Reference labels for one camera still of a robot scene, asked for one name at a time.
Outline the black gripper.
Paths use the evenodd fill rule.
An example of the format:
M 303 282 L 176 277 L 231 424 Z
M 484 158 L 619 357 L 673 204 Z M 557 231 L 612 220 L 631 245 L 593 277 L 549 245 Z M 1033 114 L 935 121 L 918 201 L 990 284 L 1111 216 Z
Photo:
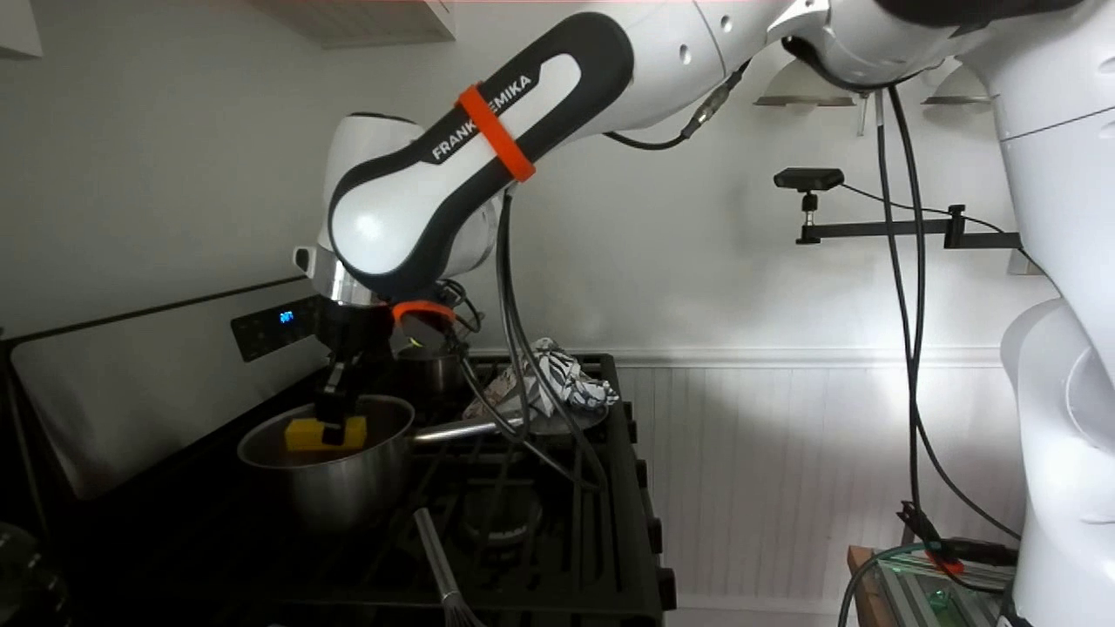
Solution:
M 393 312 L 386 308 L 342 308 L 319 298 L 312 309 L 312 338 L 327 349 L 327 375 L 312 395 L 327 446 L 346 441 L 346 367 L 391 357 Z

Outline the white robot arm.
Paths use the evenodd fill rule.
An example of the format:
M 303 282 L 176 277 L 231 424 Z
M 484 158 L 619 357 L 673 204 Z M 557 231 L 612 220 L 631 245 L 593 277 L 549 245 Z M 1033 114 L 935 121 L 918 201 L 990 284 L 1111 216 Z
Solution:
M 422 298 L 487 254 L 484 204 L 537 160 L 702 119 L 765 50 L 857 95 L 944 63 L 986 87 L 1046 284 L 996 312 L 1027 491 L 1010 599 L 1027 627 L 1115 627 L 1115 0 L 587 0 L 432 126 L 342 119 L 303 273 L 342 308 Z

